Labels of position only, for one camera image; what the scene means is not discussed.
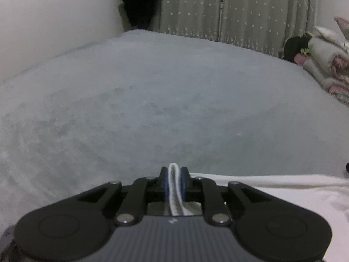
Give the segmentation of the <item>white sweatshirt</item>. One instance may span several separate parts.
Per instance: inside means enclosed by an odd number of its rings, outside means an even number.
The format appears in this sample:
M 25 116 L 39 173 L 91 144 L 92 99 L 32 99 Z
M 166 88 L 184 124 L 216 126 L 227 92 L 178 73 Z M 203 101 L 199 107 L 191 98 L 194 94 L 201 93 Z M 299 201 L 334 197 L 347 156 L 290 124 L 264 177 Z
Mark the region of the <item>white sweatshirt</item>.
M 186 203 L 179 197 L 184 186 L 180 167 L 171 163 L 165 181 L 165 203 L 163 215 L 198 215 L 200 204 Z M 325 261 L 348 261 L 348 179 L 306 174 L 296 176 L 222 176 L 193 173 L 227 186 L 228 182 L 239 181 L 282 200 L 312 210 L 325 218 L 332 229 L 332 241 Z

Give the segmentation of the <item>grey bed cover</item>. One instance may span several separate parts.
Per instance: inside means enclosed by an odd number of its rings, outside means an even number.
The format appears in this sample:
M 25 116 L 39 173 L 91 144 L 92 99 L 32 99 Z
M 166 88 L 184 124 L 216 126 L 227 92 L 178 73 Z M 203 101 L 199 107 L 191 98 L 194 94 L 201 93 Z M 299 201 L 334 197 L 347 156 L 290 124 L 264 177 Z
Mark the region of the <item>grey bed cover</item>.
M 194 173 L 341 177 L 348 108 L 293 63 L 140 30 L 1 85 L 1 229 L 170 163 Z

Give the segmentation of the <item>black plush object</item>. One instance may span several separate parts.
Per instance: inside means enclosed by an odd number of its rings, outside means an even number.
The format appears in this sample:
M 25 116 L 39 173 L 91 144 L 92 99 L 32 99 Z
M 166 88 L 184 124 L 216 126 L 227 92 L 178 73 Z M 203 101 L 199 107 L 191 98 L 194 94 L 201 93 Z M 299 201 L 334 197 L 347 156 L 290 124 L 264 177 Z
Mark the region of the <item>black plush object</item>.
M 302 35 L 301 37 L 289 38 L 283 48 L 283 60 L 294 62 L 294 58 L 302 49 L 308 49 L 308 43 L 311 36 Z

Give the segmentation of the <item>pink grey folded quilt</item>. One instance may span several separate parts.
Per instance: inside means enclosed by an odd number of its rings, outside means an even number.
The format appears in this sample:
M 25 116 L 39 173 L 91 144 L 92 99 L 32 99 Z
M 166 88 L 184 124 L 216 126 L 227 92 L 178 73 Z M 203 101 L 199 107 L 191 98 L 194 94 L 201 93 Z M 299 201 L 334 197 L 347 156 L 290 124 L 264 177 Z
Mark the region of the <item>pink grey folded quilt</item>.
M 328 94 L 348 106 L 348 20 L 334 17 L 343 34 L 315 26 L 315 35 L 305 34 L 293 61 L 303 67 Z

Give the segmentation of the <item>star patterned grey curtain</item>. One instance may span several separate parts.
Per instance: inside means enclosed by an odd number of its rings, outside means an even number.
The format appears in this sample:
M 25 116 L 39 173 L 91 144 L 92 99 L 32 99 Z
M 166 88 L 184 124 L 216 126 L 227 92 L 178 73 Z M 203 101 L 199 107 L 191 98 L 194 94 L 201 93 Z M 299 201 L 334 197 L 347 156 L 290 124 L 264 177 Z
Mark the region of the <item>star patterned grey curtain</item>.
M 315 14 L 316 0 L 161 0 L 159 30 L 277 56 Z

